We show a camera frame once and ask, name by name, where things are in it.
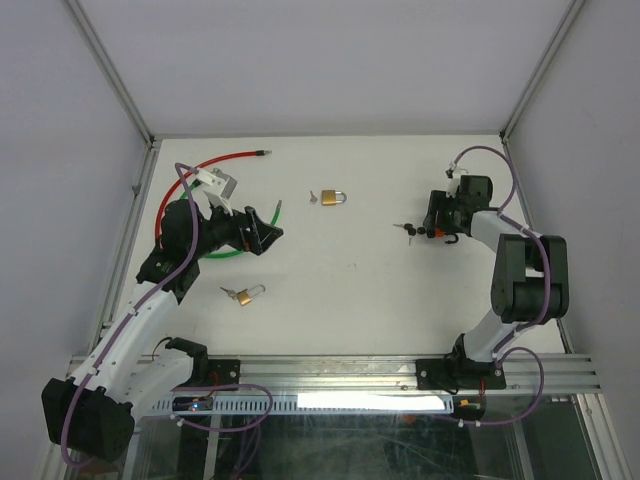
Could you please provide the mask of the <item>black head key bunch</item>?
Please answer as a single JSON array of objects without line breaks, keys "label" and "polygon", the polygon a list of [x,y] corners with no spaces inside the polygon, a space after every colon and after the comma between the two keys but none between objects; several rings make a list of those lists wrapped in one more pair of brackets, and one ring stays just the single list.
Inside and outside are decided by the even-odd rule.
[{"label": "black head key bunch", "polygon": [[424,236],[426,234],[426,229],[424,226],[414,226],[411,223],[394,224],[394,227],[401,228],[407,233],[409,237],[408,244],[411,244],[412,240],[415,237]]}]

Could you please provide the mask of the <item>small brass padlock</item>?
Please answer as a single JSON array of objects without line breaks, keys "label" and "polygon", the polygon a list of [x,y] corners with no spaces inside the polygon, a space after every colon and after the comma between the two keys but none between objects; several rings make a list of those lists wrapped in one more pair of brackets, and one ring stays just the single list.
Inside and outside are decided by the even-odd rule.
[{"label": "small brass padlock", "polygon": [[263,284],[244,289],[236,294],[236,300],[241,306],[250,304],[256,297],[262,295],[266,291]]}]

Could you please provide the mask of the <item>small padlock keys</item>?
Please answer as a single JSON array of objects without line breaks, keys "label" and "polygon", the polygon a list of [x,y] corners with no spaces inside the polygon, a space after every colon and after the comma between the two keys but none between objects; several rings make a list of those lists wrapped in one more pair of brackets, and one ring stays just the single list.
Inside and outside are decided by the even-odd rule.
[{"label": "small padlock keys", "polygon": [[227,288],[224,288],[224,287],[221,287],[221,290],[224,291],[229,298],[232,298],[232,299],[236,299],[237,298],[237,292],[236,291],[234,291],[232,289],[227,289]]}]

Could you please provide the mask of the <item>large brass padlock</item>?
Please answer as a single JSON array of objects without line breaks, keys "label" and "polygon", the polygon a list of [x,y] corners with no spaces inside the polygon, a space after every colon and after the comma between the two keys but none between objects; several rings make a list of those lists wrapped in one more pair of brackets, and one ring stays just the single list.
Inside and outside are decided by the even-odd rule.
[{"label": "large brass padlock", "polygon": [[338,190],[322,190],[321,204],[323,206],[336,206],[344,204],[347,201],[347,195]]}]

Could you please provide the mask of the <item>orange black padlock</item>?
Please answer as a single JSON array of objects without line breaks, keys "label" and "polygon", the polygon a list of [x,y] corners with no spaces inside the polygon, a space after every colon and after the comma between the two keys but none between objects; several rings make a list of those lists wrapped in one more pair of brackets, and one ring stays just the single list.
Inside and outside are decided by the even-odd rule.
[{"label": "orange black padlock", "polygon": [[426,235],[429,239],[442,239],[446,245],[454,245],[459,242],[457,233],[447,233],[439,228],[427,230]]}]

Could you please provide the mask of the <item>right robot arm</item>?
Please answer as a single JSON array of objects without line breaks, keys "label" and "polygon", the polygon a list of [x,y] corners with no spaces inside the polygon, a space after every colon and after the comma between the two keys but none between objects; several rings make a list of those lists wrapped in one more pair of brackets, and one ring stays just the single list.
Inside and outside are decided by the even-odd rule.
[{"label": "right robot arm", "polygon": [[452,174],[432,191],[423,222],[430,239],[465,235],[495,255],[491,308],[439,359],[416,363],[421,390],[503,390],[503,358],[517,336],[563,317],[569,307],[568,249],[564,238],[540,235],[491,207],[487,176]]}]

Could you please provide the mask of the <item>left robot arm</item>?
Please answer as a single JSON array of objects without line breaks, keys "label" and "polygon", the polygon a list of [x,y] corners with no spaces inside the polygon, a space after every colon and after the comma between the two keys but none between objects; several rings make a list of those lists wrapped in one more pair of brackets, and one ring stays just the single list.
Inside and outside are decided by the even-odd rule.
[{"label": "left robot arm", "polygon": [[166,352],[143,370],[135,367],[199,276],[200,259],[222,247],[259,256],[283,234],[252,207],[227,212],[213,206],[204,217],[193,201],[169,203],[161,234],[118,319],[68,379],[51,379],[44,387],[50,440],[64,452],[114,461],[156,400],[181,385],[204,385],[210,373],[207,348],[182,338],[171,340]]}]

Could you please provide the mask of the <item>left black mount plate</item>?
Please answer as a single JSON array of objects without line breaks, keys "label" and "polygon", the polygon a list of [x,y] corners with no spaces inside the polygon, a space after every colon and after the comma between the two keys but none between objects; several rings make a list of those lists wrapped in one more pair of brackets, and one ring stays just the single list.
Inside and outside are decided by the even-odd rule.
[{"label": "left black mount plate", "polygon": [[238,385],[241,361],[238,359],[209,358],[204,378],[206,387]]}]

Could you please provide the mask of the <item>black mount plate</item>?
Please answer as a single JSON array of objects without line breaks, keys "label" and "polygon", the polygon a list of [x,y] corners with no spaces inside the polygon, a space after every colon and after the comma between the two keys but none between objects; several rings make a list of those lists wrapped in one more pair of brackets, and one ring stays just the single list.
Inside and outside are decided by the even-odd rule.
[{"label": "black mount plate", "polygon": [[238,359],[209,358],[204,378],[206,387],[238,385],[241,361]]},{"label": "black mount plate", "polygon": [[461,390],[505,390],[504,372],[493,363],[454,361],[452,358],[415,361],[417,388],[442,390],[451,394]]}]

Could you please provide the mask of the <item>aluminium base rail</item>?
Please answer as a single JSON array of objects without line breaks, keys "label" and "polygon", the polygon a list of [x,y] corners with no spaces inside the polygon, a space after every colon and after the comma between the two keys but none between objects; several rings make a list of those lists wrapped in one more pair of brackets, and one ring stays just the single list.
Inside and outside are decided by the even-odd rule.
[{"label": "aluminium base rail", "polygon": [[[369,391],[411,393],[417,388],[415,361],[438,358],[415,356],[212,356],[241,361],[241,384],[257,384],[274,394],[304,391]],[[587,355],[542,354],[539,360],[518,350],[499,368],[504,372],[505,390],[484,390],[489,395],[533,395],[538,389],[546,395],[598,394],[600,381],[594,363]],[[203,380],[188,381],[173,388],[175,392],[206,392]],[[451,394],[442,390],[426,390]],[[461,390],[458,395],[479,391]]]}]

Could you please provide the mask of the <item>right black mount plate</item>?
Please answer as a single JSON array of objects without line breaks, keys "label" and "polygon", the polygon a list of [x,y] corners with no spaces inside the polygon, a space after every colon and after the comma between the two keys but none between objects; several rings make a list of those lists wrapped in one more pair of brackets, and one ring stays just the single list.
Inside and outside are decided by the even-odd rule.
[{"label": "right black mount plate", "polygon": [[415,361],[417,388],[442,390],[451,394],[461,390],[505,390],[504,372],[493,363],[454,361],[452,358]]}]

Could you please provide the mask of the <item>right aluminium frame post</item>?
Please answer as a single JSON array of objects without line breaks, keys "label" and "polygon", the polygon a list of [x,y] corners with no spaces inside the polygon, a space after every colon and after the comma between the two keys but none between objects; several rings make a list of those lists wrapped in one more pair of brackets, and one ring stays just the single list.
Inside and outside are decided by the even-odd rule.
[{"label": "right aluminium frame post", "polygon": [[550,71],[552,64],[558,55],[560,49],[565,43],[567,37],[571,33],[574,24],[578,20],[584,7],[588,4],[586,0],[571,0],[568,2],[558,24],[556,25],[549,41],[547,42],[540,58],[525,83],[525,86],[519,95],[515,106],[511,110],[503,128],[500,131],[502,141],[509,141],[516,130],[521,118],[530,102],[532,101],[537,90],[541,86],[547,73]]}]

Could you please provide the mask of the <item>aluminium frame post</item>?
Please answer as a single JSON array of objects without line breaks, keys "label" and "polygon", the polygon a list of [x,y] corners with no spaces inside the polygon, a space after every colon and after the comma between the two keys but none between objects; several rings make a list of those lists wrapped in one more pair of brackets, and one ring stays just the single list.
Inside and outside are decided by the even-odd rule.
[{"label": "aluminium frame post", "polygon": [[525,86],[519,95],[515,106],[511,110],[503,128],[500,131],[502,141],[509,141],[516,130],[521,118],[530,102],[532,101],[537,90],[541,86],[547,73],[550,71],[552,64],[558,55],[560,49],[565,43],[567,37],[571,33],[574,24],[578,20],[584,7],[588,4],[586,0],[571,0],[568,2],[558,24],[556,25],[549,41],[547,42],[540,58],[525,83]]},{"label": "aluminium frame post", "polygon": [[135,131],[147,147],[152,146],[155,139],[154,134],[143,118],[82,2],[78,0],[62,0],[61,4]]}]

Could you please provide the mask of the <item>left aluminium frame post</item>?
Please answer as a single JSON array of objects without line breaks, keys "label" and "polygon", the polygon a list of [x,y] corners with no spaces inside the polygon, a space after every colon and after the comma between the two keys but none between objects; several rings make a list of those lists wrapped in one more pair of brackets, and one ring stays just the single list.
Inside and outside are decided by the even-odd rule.
[{"label": "left aluminium frame post", "polygon": [[143,118],[82,2],[78,0],[62,0],[61,4],[135,131],[147,147],[152,146],[155,139],[154,134]]}]

